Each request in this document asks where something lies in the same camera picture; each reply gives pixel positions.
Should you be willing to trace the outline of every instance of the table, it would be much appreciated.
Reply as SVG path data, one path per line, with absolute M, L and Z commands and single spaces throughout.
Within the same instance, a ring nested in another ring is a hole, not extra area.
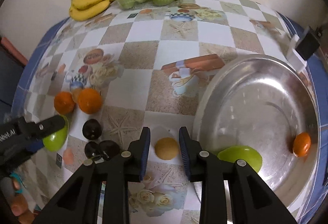
M 224 64 L 251 53 L 286 62 L 291 36 L 283 16 L 250 0 L 183 4 L 130 11 L 113 4 L 86 22 L 63 20 L 42 39 L 19 83 L 14 114 L 35 122 L 48 118 L 55 114 L 54 96 L 81 84 L 98 90 L 104 106 L 94 115 L 76 108 L 69 116 L 68 139 L 58 154 L 70 147 L 72 165 L 59 168 L 57 153 L 41 149 L 19 168 L 27 191 L 41 208 L 82 164 L 87 142 L 82 126 L 95 118 L 103 127 L 101 139 L 113 140 L 123 149 L 139 138 L 143 126 L 151 130 L 145 179 L 129 184 L 131 223 L 198 223 L 200 202 L 181 158 L 160 160 L 154 144 L 162 137 L 177 140 L 181 126 L 192 131 L 201 96 Z M 315 98 L 308 72 L 301 77 Z M 310 205 L 313 188 L 311 179 L 289 207 L 296 219 L 304 214 L 304 204 Z

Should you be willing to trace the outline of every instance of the mandarin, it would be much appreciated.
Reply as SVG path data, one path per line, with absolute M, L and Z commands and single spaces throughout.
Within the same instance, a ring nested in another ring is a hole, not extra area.
M 94 114 L 101 109 L 102 99 L 96 90 L 86 88 L 78 96 L 78 105 L 84 113 Z
M 306 156 L 311 146 L 311 138 L 307 132 L 302 132 L 296 136 L 293 143 L 293 153 L 295 156 Z
M 60 92 L 54 99 L 55 110 L 62 115 L 70 113 L 75 107 L 75 103 L 72 99 L 70 92 Z

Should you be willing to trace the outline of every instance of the black bracket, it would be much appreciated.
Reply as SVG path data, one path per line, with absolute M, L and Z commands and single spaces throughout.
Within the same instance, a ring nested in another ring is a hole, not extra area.
M 244 160 L 230 163 L 203 151 L 186 127 L 179 130 L 184 168 L 191 182 L 202 181 L 199 224 L 226 224 L 224 180 L 229 183 L 235 224 L 296 224 L 284 204 Z
M 106 182 L 103 223 L 129 224 L 128 184 L 140 182 L 145 173 L 150 129 L 127 151 L 95 164 L 85 160 L 53 196 L 33 224 L 96 224 L 102 182 Z

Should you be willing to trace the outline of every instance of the stainless steel bowl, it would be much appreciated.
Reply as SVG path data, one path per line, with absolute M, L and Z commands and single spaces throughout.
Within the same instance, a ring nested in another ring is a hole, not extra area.
M 210 82 L 192 138 L 215 154 L 233 145 L 256 149 L 263 158 L 259 175 L 288 207 L 314 169 L 318 123 L 314 101 L 292 68 L 270 56 L 247 55 L 224 66 Z M 312 145 L 306 157 L 297 158 L 293 140 L 305 131 Z

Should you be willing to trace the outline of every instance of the starfish print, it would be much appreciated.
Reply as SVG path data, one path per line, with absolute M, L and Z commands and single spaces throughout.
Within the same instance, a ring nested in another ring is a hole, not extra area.
M 171 33 L 179 32 L 183 38 L 186 38 L 185 31 L 195 29 L 195 28 L 192 28 L 192 27 L 185 27 L 186 22 L 183 22 L 180 25 L 175 25 L 173 23 L 170 23 L 170 25 L 171 25 L 171 27 L 175 28 L 173 31 L 171 31 Z
M 112 118 L 111 115 L 108 115 L 108 122 L 113 127 L 113 129 L 110 131 L 109 135 L 117 134 L 119 136 L 120 140 L 121 140 L 121 146 L 122 147 L 124 147 L 123 139 L 122 139 L 123 132 L 137 132 L 138 131 L 137 128 L 124 126 L 124 122 L 128 118 L 128 116 L 129 116 L 129 113 L 126 113 L 126 115 L 124 116 L 122 121 L 120 123 L 118 123 L 116 120 L 114 120 Z
M 230 8 L 230 9 L 232 9 L 232 10 L 234 10 L 235 12 L 237 12 L 238 14 L 241 14 L 240 12 L 239 12 L 239 9 L 235 9 L 235 8 L 233 8 L 233 7 L 231 7 L 231 6 L 229 6 L 229 5 L 227 5 L 227 4 L 225 4 L 228 8 Z
M 156 14 L 160 14 L 162 12 L 170 12 L 170 10 L 168 8 L 159 8 L 159 9 L 152 9 L 150 12 L 148 13 L 142 13 L 146 16 L 150 16 L 152 19 L 155 19 L 155 15 Z
M 193 221 L 193 223 L 198 224 L 199 220 L 197 220 L 196 218 L 194 218 L 193 216 L 191 217 L 191 220 Z

